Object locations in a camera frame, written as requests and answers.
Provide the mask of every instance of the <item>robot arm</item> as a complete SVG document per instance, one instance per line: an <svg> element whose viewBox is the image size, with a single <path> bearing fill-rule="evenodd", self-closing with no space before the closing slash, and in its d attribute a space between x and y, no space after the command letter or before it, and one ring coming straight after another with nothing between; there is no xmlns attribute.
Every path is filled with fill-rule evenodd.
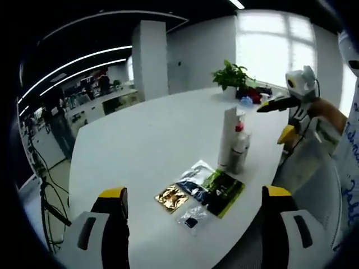
<svg viewBox="0 0 359 269"><path fill-rule="evenodd" d="M310 66L304 66L303 70L296 70L286 73L286 82L289 97L279 97L264 103L257 112L269 112L274 110L286 110L287 108L298 107L289 121L289 125L283 130L278 143L285 143L288 139L306 130L303 125L309 126L308 109L311 103L317 98L319 84L314 71Z"/></svg>

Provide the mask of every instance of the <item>white shirt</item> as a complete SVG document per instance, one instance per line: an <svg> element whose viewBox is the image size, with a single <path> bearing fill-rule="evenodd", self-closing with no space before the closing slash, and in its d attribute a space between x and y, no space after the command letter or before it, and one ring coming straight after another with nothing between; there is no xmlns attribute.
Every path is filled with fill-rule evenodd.
<svg viewBox="0 0 359 269"><path fill-rule="evenodd" d="M333 159L342 187L342 218L334 247L359 223L359 78L342 138Z"/></svg>

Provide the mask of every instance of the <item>plastic bag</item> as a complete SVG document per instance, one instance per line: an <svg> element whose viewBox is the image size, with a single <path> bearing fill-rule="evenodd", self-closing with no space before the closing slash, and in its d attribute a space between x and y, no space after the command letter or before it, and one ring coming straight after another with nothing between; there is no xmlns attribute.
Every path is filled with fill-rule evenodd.
<svg viewBox="0 0 359 269"><path fill-rule="evenodd" d="M155 200L171 214L188 200L188 196L172 184L155 196Z"/></svg>
<svg viewBox="0 0 359 269"><path fill-rule="evenodd" d="M192 235L196 236L201 229L210 222L213 216L202 206L188 209L177 222Z"/></svg>

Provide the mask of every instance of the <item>small plastic bag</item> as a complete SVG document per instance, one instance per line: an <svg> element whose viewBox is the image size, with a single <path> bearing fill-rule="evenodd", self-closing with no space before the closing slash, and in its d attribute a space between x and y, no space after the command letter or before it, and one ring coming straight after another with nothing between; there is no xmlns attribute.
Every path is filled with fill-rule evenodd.
<svg viewBox="0 0 359 269"><path fill-rule="evenodd" d="M212 215L202 206L195 206L188 209L177 222L185 227L193 236L210 222Z"/></svg>

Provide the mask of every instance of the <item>black wire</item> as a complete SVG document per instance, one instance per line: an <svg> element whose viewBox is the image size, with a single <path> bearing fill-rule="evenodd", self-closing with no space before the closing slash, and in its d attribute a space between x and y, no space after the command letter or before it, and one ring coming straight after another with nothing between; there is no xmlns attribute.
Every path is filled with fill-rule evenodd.
<svg viewBox="0 0 359 269"><path fill-rule="evenodd" d="M50 244L53 244L53 245L61 245L63 243L63 241L51 241Z"/></svg>
<svg viewBox="0 0 359 269"><path fill-rule="evenodd" d="M58 244L53 244L54 247L57 247L57 250L60 250L60 247Z"/></svg>
<svg viewBox="0 0 359 269"><path fill-rule="evenodd" d="M50 207L52 207L53 209L55 209L61 216L63 216L65 218L65 216L63 215L63 213L60 211L60 209L58 209L56 206L50 205ZM65 233L66 231L66 224L64 224L63 226L63 232Z"/></svg>
<svg viewBox="0 0 359 269"><path fill-rule="evenodd" d="M45 240L46 240L47 247L48 247L49 251L52 253L51 244L50 244L50 238L49 238L49 235L47 233L46 221L45 221L45 204L44 204L45 189L44 189L44 183L42 183L40 195L41 195L41 221L42 221L43 228L44 228L44 235L45 235Z"/></svg>
<svg viewBox="0 0 359 269"><path fill-rule="evenodd" d="M42 157L42 155L38 152L38 150L35 148L34 144L33 144L33 138L29 136L29 139L30 139L30 143L31 143L31 146L33 147L33 149L36 151L36 153L40 156L40 158L44 161L44 165L45 165L45 168L46 168L46 171L47 173L49 174L49 177L50 177L50 180L51 182L58 188L60 188L61 190L63 190L64 192L66 192L67 194L69 194L69 192L67 190L65 190L64 188L62 188L60 185L56 184L56 182L52 179L51 177L51 174L50 174L50 171L49 171L49 168L47 166L47 163L45 161L45 159Z"/></svg>
<svg viewBox="0 0 359 269"><path fill-rule="evenodd" d="M60 195L58 194L58 192L57 192L57 190L55 189L54 186L52 186L50 183L48 183L48 185L49 185L51 188L53 188L53 190L55 191L55 193L56 193L58 199L60 200L61 207L62 207L62 209L63 209L63 212L64 212L64 214L65 214L65 217L68 219L67 214L66 214L66 210L65 210L65 206L63 205L63 202L62 202L62 200L61 200Z"/></svg>
<svg viewBox="0 0 359 269"><path fill-rule="evenodd" d="M47 200L47 198L46 198L46 193L45 193L45 189L44 189L44 194L43 194L43 195L44 195L44 199ZM49 242L53 242L54 239L53 239L53 237L52 237L52 232L51 232L51 227L50 227L50 214L49 214L49 212L47 212L47 224L48 224L48 227L49 227L49 234L50 234L50 240L49 240Z"/></svg>
<svg viewBox="0 0 359 269"><path fill-rule="evenodd" d="M319 81L316 79L315 80L317 85L318 85L318 97L320 97L320 85L319 85Z"/></svg>
<svg viewBox="0 0 359 269"><path fill-rule="evenodd" d="M310 123L311 123L312 119L309 120L308 122L308 125L307 127L304 129L303 131L303 134L301 136L301 138L298 140L298 142L294 145L294 147L292 148L291 152L286 156L286 158L284 159L284 161L278 166L278 170L281 170L283 165L287 162L287 160L289 159L289 157L291 157L293 155L293 152L294 152L294 149L299 145L299 143L304 139L308 129L309 129L309 126L310 126Z"/></svg>
<svg viewBox="0 0 359 269"><path fill-rule="evenodd" d="M297 113L298 113L298 111L299 111L300 108L301 108L301 106L299 105L298 108L297 108L297 110L296 110L295 113L293 114L292 118L294 118L294 117L297 115Z"/></svg>

